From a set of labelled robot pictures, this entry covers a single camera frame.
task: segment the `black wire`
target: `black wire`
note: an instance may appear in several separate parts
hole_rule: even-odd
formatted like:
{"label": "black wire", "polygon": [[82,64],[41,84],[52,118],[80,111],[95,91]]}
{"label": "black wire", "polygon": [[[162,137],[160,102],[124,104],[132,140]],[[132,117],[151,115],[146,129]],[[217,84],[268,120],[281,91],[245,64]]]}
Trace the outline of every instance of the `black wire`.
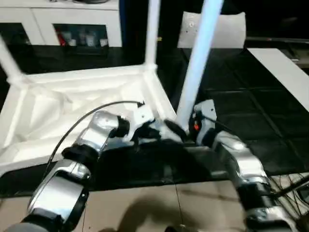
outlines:
{"label": "black wire", "polygon": [[[282,184],[281,184],[281,176],[279,176],[279,184],[274,180],[273,177],[269,177],[270,180],[272,180],[272,182],[277,186],[277,188],[279,188],[280,190],[282,189]],[[294,210],[294,212],[299,216],[298,211],[296,210],[295,206],[291,203],[290,197],[287,195],[282,196],[290,205],[290,207]]]}
{"label": "black wire", "polygon": [[115,101],[115,102],[111,102],[111,103],[107,103],[104,105],[101,105],[89,112],[87,112],[86,114],[84,114],[80,119],[78,119],[73,126],[62,136],[62,138],[59,140],[58,144],[56,145],[56,147],[54,148],[52,154],[50,155],[48,162],[47,162],[47,166],[43,175],[43,178],[46,177],[46,175],[49,172],[49,167],[53,161],[54,156],[56,155],[57,150],[59,149],[59,147],[61,146],[61,144],[63,143],[63,141],[67,138],[67,136],[72,132],[72,130],[74,130],[74,128],[81,122],[83,121],[86,117],[88,117],[89,115],[93,114],[95,111],[100,110],[104,107],[110,106],[110,105],[115,105],[115,104],[122,104],[122,103],[134,103],[134,104],[141,104],[143,105],[143,103],[139,102],[139,101]]}
{"label": "black wire", "polygon": [[[289,180],[290,180],[290,184],[292,184],[293,181],[292,181],[290,175],[288,175],[288,178],[289,178]],[[295,192],[292,191],[292,193],[293,193],[293,197],[294,197],[294,200],[295,200],[295,204],[296,204],[296,206],[297,206],[297,209],[298,209],[298,211],[299,211],[299,214],[300,214],[300,216],[303,216],[303,214],[301,213],[301,211],[300,211],[300,209],[299,209],[299,205],[298,205],[298,202],[297,202],[297,199],[296,199],[296,196],[295,196]]]}

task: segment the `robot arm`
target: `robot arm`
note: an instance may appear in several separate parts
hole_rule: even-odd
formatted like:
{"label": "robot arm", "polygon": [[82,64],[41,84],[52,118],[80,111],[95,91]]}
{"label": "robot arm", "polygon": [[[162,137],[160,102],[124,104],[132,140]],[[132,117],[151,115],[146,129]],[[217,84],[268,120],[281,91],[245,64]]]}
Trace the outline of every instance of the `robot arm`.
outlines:
{"label": "robot arm", "polygon": [[33,193],[28,215],[7,232],[72,231],[88,199],[88,185],[100,154],[109,138],[130,141],[135,131],[154,120],[151,108],[141,106],[126,119],[98,111],[71,147]]}
{"label": "robot arm", "polygon": [[295,223],[277,204],[260,160],[239,137],[215,127],[212,100],[194,108],[191,134],[199,145],[214,150],[225,166],[246,213],[247,227],[253,231],[297,231]]}

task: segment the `white pole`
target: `white pole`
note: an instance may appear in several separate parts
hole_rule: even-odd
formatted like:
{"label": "white pole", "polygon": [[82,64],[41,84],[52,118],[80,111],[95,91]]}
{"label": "white pole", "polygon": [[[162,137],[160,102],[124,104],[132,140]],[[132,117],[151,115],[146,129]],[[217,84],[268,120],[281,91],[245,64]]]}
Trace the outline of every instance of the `white pole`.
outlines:
{"label": "white pole", "polygon": [[205,0],[203,4],[199,29],[177,109],[176,122],[185,130],[188,129],[188,121],[197,97],[223,1]]}
{"label": "white pole", "polygon": [[149,0],[147,19],[147,38],[145,64],[155,64],[156,46],[159,30],[160,0]]}
{"label": "white pole", "polygon": [[13,59],[10,51],[5,45],[4,40],[0,36],[0,64],[4,69],[10,83],[12,80],[21,79],[22,73]]}

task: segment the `floor tile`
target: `floor tile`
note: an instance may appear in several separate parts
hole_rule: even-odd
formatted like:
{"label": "floor tile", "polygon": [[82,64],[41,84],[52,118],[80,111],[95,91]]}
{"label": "floor tile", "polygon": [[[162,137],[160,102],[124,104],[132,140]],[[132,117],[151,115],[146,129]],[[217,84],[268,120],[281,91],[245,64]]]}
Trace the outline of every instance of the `floor tile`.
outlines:
{"label": "floor tile", "polygon": [[[0,199],[0,231],[21,222],[26,216],[29,197]],[[84,213],[74,232],[83,231]]]}
{"label": "floor tile", "polygon": [[243,210],[230,181],[177,185],[183,223],[200,230],[244,230]]}
{"label": "floor tile", "polygon": [[84,232],[164,232],[181,224],[174,185],[91,192]]}

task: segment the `cabinet door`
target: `cabinet door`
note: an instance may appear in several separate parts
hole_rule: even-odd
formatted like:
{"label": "cabinet door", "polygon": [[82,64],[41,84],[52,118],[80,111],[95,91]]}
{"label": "cabinet door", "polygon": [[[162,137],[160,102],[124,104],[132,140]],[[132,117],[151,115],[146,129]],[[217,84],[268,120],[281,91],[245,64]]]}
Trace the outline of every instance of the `cabinet door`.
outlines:
{"label": "cabinet door", "polygon": [[34,15],[26,8],[0,8],[0,34],[7,44],[45,44]]}
{"label": "cabinet door", "polygon": [[122,46],[119,11],[32,10],[47,45]]}

